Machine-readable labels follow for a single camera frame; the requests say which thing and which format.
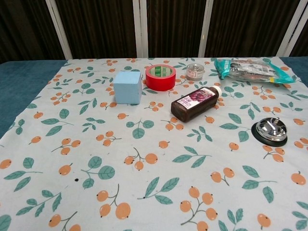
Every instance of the bottle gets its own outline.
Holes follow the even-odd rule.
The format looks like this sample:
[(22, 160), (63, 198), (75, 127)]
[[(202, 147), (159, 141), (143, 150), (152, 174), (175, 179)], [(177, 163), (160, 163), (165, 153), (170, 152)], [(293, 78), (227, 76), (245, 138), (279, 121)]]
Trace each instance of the bottle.
[(220, 87), (202, 87), (173, 101), (171, 112), (179, 120), (187, 122), (213, 107), (219, 96), (221, 96)]

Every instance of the tablecloth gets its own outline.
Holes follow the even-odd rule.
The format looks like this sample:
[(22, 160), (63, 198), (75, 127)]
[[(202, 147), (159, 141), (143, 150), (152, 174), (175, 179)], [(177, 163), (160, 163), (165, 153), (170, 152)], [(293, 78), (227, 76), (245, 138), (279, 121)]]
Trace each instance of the tablecloth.
[[(220, 80), (210, 58), (69, 60), (0, 140), (0, 230), (306, 229), (307, 87), (251, 59), (295, 83)], [(173, 89), (146, 87), (154, 64), (176, 68)], [(141, 103), (116, 104), (114, 77), (136, 70)], [(172, 101), (213, 85), (214, 108), (174, 118)], [(282, 148), (251, 134), (265, 117), (286, 124)]]

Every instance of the bottle cap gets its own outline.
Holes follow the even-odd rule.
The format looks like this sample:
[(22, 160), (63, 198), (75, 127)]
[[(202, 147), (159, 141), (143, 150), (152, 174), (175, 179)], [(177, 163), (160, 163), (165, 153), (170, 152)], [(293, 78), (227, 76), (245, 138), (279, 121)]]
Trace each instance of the bottle cap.
[(220, 87), (218, 87), (218, 86), (212, 86), (212, 87), (215, 88), (218, 91), (218, 97), (221, 96), (222, 92), (221, 92)]

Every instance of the tape roll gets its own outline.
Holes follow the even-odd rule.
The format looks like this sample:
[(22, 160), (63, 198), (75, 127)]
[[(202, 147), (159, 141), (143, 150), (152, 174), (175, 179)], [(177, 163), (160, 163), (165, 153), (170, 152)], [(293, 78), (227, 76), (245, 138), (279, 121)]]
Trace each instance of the tape roll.
[(176, 70), (168, 65), (158, 64), (145, 70), (146, 85), (153, 90), (169, 90), (175, 85)]

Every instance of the light blue box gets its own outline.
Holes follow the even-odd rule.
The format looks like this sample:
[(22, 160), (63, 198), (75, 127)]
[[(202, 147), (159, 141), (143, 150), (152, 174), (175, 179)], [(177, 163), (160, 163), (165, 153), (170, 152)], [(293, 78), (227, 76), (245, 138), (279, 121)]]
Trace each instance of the light blue box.
[(142, 95), (140, 71), (120, 71), (113, 84), (117, 103), (140, 103)]

